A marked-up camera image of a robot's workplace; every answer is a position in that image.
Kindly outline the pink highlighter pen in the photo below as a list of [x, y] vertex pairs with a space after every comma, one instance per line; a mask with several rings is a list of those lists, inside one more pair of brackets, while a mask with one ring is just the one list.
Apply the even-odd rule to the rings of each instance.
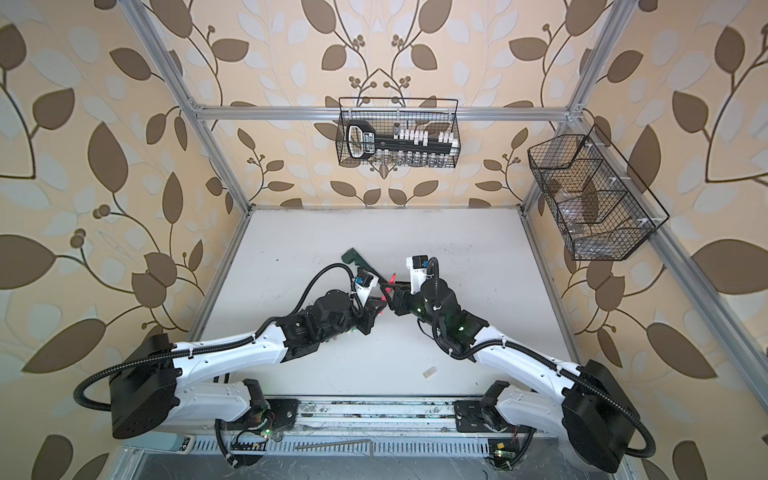
[[390, 280], [382, 287], [383, 298], [391, 302], [394, 298], [397, 274], [393, 273]]

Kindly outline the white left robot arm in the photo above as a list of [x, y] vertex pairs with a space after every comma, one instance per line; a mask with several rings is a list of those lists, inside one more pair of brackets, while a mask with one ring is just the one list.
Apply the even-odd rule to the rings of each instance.
[[123, 440], [184, 422], [242, 422], [266, 407], [257, 381], [226, 386], [214, 378], [302, 358], [350, 330], [369, 334], [386, 305], [372, 298], [359, 306], [356, 296], [331, 290], [253, 334], [176, 345], [156, 335], [134, 352], [128, 368], [109, 378], [112, 435]]

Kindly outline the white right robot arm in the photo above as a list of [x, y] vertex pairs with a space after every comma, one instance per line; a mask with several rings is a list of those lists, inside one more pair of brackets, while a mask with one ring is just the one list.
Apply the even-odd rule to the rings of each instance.
[[583, 462], [607, 473], [617, 472], [632, 454], [640, 415], [603, 364], [559, 360], [510, 339], [463, 309], [442, 279], [428, 279], [418, 289], [398, 283], [388, 293], [394, 313], [412, 314], [427, 324], [443, 353], [491, 367], [526, 386], [524, 392], [504, 384], [490, 389], [481, 418], [491, 429], [520, 425], [550, 433], [566, 440]]

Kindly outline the green pipe wrench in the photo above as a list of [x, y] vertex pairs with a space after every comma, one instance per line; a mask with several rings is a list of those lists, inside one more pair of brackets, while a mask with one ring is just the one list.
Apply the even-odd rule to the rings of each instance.
[[373, 275], [376, 275], [380, 280], [380, 284], [385, 288], [389, 288], [389, 283], [384, 280], [384, 276], [381, 275], [375, 268], [373, 268], [363, 257], [362, 255], [355, 249], [350, 248], [348, 249], [342, 256], [341, 260], [345, 264], [354, 264], [357, 267], [361, 267], [365, 269], [366, 271], [372, 273]]

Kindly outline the black socket set holder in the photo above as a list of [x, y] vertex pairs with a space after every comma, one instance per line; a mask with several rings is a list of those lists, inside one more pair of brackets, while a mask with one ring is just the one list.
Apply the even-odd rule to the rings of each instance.
[[395, 162], [453, 161], [461, 152], [461, 142], [453, 130], [431, 133], [428, 129], [407, 127], [400, 122], [375, 126], [371, 121], [353, 119], [339, 125], [337, 150], [342, 160], [381, 160]]

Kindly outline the aluminium frame rail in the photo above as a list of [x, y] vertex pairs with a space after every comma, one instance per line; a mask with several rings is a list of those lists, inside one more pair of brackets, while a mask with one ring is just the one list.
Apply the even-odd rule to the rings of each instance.
[[[234, 202], [246, 214], [253, 210], [246, 199], [241, 185], [222, 153], [208, 124], [213, 120], [343, 120], [345, 114], [353, 119], [382, 119], [390, 115], [396, 120], [419, 119], [426, 109], [404, 105], [391, 107], [374, 104], [359, 104], [355, 107], [210, 107], [198, 104], [192, 97], [184, 80], [176, 69], [169, 51], [165, 48], [159, 33], [150, 19], [149, 8], [141, 1], [122, 1], [120, 7], [135, 31], [137, 37], [159, 69], [164, 82], [183, 116], [190, 123], [190, 129], [201, 142], [208, 155], [214, 172], [221, 177], [224, 186], [233, 191]], [[715, 292], [713, 285], [705, 278], [703, 270], [687, 256], [669, 226], [663, 225], [662, 217], [667, 212], [661, 200], [651, 189], [639, 190], [630, 174], [633, 167], [627, 158], [607, 142], [607, 135], [600, 128], [589, 125], [583, 118], [586, 92], [579, 90], [577, 100], [564, 109], [558, 108], [464, 108], [440, 109], [440, 115], [453, 123], [461, 121], [554, 121], [559, 136], [573, 133], [583, 136], [585, 142], [596, 148], [604, 162], [613, 171], [611, 181], [620, 186], [624, 195], [632, 199], [642, 210], [642, 219], [650, 226], [645, 242], [653, 247], [667, 271], [672, 274], [683, 293], [701, 315], [731, 364], [741, 376], [761, 406], [767, 404], [767, 356], [759, 350], [757, 343], [737, 319], [734, 311]]]

